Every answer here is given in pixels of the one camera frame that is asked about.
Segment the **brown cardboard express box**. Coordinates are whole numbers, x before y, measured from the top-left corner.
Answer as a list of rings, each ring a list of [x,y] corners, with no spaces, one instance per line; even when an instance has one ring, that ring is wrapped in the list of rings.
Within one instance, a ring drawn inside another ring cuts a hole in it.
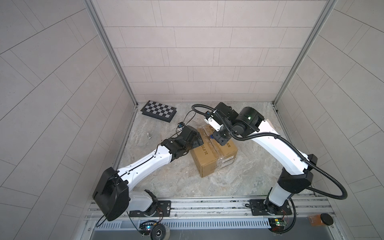
[[[213,137],[210,125],[198,128],[204,144],[190,151],[202,178],[234,163],[238,148],[232,140],[221,146]]]

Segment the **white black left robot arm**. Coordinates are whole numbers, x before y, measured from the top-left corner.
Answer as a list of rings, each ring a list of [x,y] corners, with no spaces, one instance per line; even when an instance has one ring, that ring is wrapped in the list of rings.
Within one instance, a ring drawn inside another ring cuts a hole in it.
[[[179,135],[164,140],[154,151],[133,164],[118,170],[109,167],[99,179],[93,200],[107,221],[117,219],[126,211],[153,215],[158,205],[157,197],[149,190],[135,192],[133,188],[152,172],[203,144],[199,132],[192,132],[188,137]]]

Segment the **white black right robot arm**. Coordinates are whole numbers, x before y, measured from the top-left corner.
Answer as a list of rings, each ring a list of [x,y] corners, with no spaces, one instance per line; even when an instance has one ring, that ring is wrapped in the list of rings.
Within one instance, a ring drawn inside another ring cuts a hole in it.
[[[281,137],[257,110],[245,107],[237,113],[230,106],[219,103],[207,114],[205,121],[213,127],[213,137],[220,145],[230,139],[241,141],[250,137],[282,164],[282,173],[262,204],[269,214],[279,214],[288,198],[311,185],[312,167],[301,160],[301,152]]]

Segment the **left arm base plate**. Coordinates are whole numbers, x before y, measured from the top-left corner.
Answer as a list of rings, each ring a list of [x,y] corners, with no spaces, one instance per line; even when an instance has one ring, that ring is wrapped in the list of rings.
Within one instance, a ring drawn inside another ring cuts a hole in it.
[[[152,203],[148,210],[142,211],[129,211],[131,218],[155,218],[155,217],[169,217],[171,211],[171,201],[157,201]]]

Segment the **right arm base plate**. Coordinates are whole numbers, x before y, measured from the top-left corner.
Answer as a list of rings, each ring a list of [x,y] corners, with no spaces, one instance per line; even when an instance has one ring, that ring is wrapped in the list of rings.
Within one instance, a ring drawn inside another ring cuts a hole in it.
[[[289,200],[285,200],[281,207],[276,207],[273,204],[265,204],[264,199],[250,200],[246,207],[251,209],[253,216],[282,216],[292,215],[293,209]]]

